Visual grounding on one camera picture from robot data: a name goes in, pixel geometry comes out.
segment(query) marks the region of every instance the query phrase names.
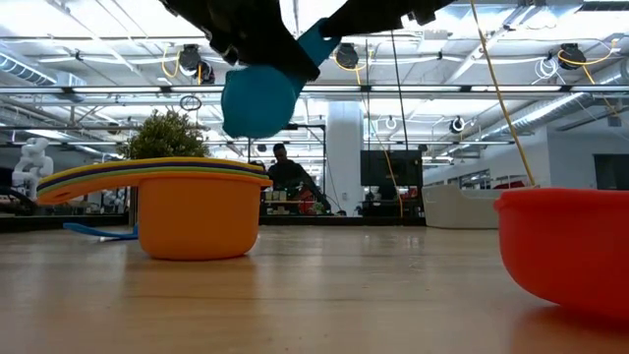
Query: white pillar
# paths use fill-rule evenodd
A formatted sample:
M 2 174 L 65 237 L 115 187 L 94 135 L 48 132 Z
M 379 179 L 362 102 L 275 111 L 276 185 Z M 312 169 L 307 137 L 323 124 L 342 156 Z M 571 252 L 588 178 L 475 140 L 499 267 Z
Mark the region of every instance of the white pillar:
M 363 109 L 359 102 L 329 102 L 328 107 L 325 193 L 338 198 L 336 202 L 352 216 L 365 199 L 361 186 Z M 332 210 L 338 211 L 338 206 L 330 203 Z

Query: white couch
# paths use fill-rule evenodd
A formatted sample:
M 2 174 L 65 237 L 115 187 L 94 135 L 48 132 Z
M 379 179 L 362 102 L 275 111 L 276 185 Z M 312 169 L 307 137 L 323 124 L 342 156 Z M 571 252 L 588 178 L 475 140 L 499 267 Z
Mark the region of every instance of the white couch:
M 422 188 L 426 224 L 452 229 L 495 229 L 493 203 L 508 190 L 460 190 L 454 185 Z

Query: blue cup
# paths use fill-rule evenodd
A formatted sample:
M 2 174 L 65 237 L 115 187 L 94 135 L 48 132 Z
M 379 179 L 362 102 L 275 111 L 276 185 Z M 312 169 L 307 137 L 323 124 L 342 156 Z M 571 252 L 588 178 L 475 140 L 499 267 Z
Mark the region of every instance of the blue cup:
M 321 37 L 319 27 L 325 20 L 319 20 L 297 40 L 317 66 L 341 42 L 340 37 Z M 297 98 L 305 85 L 305 80 L 268 65 L 253 65 L 227 73 L 221 97 L 223 131 L 234 139 L 276 135 L 293 117 Z

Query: man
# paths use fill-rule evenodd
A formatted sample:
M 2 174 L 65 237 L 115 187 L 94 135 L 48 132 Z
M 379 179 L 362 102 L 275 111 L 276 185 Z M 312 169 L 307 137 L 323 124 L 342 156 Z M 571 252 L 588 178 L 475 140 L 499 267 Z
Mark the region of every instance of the man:
M 273 181 L 274 189 L 297 187 L 300 183 L 312 182 L 311 176 L 299 163 L 288 159 L 286 147 L 276 144 L 273 154 L 277 162 L 268 169 L 268 176 Z
M 319 191 L 313 178 L 302 165 L 288 158 L 283 144 L 276 144 L 273 147 L 273 154 L 277 162 L 268 169 L 273 189 L 297 188 L 303 184 L 326 209 L 330 209 L 330 203 Z

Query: red object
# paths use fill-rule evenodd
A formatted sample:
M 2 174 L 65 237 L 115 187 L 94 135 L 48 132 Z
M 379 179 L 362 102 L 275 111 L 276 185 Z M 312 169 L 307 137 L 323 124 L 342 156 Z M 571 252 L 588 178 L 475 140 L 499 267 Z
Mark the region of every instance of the red object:
M 302 188 L 297 196 L 297 200 L 303 203 L 299 204 L 299 213 L 303 215 L 314 215 L 313 206 L 316 203 L 316 198 L 308 188 Z
M 532 294 L 581 312 L 629 320 L 629 192 L 504 192 L 505 267 Z
M 497 185 L 495 187 L 493 187 L 493 189 L 514 189 L 514 188 L 523 188 L 524 186 L 524 182 L 522 181 L 515 181 L 515 182 L 511 182 L 511 183 L 503 183 L 501 185 Z

